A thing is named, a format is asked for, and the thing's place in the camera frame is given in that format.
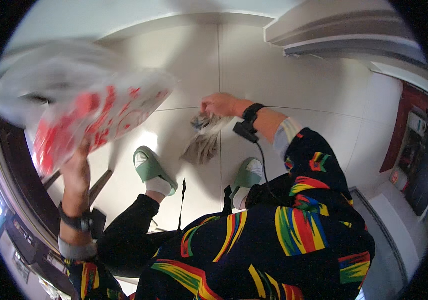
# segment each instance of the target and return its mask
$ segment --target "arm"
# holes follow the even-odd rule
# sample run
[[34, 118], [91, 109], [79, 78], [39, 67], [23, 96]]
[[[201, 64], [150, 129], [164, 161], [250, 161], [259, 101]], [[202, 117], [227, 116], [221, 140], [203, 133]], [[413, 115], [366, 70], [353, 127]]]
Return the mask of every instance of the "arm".
[[[238, 99], [228, 93], [214, 93], [202, 99], [200, 111], [209, 115], [215, 114], [222, 117], [235, 116], [241, 118], [242, 113], [252, 104], [254, 104], [253, 101]], [[287, 118], [286, 115], [280, 112], [263, 107], [257, 112], [257, 119], [254, 121], [253, 126], [272, 144], [275, 142], [279, 126]], [[294, 135], [302, 129], [302, 125], [291, 117], [289, 118], [289, 123], [293, 125]]]
[[[253, 102], [228, 93], [215, 93], [202, 99], [201, 112], [219, 116], [242, 117]], [[344, 173], [329, 143], [317, 132], [303, 128], [292, 117], [267, 107], [257, 112], [257, 129], [284, 161], [294, 182], [290, 196], [310, 189], [331, 189], [341, 192], [341, 201], [352, 203]]]
[[[71, 218], [79, 217], [89, 209], [91, 174], [88, 152], [89, 142], [83, 141], [60, 169], [65, 185], [62, 209]], [[58, 240], [63, 261], [69, 270], [69, 279], [80, 299], [125, 298], [118, 282], [96, 259], [96, 245], [92, 243], [90, 232], [71, 228], [61, 220]]]

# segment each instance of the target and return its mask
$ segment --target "person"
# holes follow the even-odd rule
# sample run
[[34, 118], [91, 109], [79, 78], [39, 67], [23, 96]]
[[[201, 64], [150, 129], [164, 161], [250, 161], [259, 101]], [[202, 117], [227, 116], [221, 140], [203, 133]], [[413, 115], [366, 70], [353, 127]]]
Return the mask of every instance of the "person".
[[[253, 104], [227, 93], [203, 98], [201, 112], [242, 117]], [[146, 234], [178, 185], [143, 146], [134, 166], [146, 184], [93, 243], [63, 221], [58, 237], [69, 277], [85, 299], [354, 299], [375, 255], [372, 236], [352, 207], [346, 178], [325, 139], [292, 117], [263, 107], [253, 126], [272, 144], [287, 173], [259, 185], [262, 165], [249, 158], [224, 209], [184, 229]], [[83, 142], [61, 167], [63, 212], [81, 216], [90, 182]], [[231, 213], [231, 201], [236, 208]], [[113, 275], [140, 277], [126, 296]]]

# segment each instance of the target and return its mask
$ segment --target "black metal leg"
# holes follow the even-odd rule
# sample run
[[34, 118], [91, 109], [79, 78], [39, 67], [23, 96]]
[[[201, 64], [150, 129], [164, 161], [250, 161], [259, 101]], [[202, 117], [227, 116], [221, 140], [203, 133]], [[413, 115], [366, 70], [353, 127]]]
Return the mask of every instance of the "black metal leg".
[[52, 174], [52, 176], [46, 181], [44, 182], [43, 186], [44, 189], [49, 189], [50, 186], [57, 180], [57, 178], [59, 178], [59, 176], [61, 175], [61, 172], [59, 170], [57, 170], [54, 174]]
[[108, 183], [108, 180], [109, 178], [111, 178], [112, 173], [113, 172], [111, 170], [107, 170], [91, 187], [91, 189], [89, 190], [89, 207], [91, 207], [92, 203], [97, 198], [102, 188], [106, 185], [106, 183]]

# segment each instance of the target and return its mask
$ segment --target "light blue sleeve cuff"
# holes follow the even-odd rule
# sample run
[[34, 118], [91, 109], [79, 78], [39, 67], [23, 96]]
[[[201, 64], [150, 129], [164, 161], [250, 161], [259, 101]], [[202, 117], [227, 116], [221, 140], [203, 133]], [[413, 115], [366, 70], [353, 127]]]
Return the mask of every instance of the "light blue sleeve cuff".
[[86, 260], [97, 255], [97, 244], [95, 242], [90, 242], [87, 245], [76, 246], [67, 243], [58, 236], [57, 243], [59, 244], [59, 252], [61, 255], [68, 259]]
[[285, 159], [286, 151], [288, 150], [292, 140], [303, 128], [304, 127], [301, 125], [301, 123], [290, 117], [284, 119], [284, 121], [279, 124], [279, 127], [277, 128], [277, 131], [274, 135], [274, 142], [272, 143], [272, 147], [282, 160]]

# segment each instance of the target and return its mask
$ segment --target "hand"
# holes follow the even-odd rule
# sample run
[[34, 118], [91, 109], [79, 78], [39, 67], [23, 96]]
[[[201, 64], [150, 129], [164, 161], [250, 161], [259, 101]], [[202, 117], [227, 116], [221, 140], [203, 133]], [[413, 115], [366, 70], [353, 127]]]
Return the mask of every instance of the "hand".
[[242, 117], [244, 110], [252, 104], [252, 101], [236, 98], [229, 93], [213, 93], [202, 98], [200, 112], [209, 116]]
[[82, 195], [89, 190], [91, 183], [91, 170], [87, 162], [90, 142], [84, 139], [72, 157], [65, 162], [60, 172], [64, 177], [64, 193]]

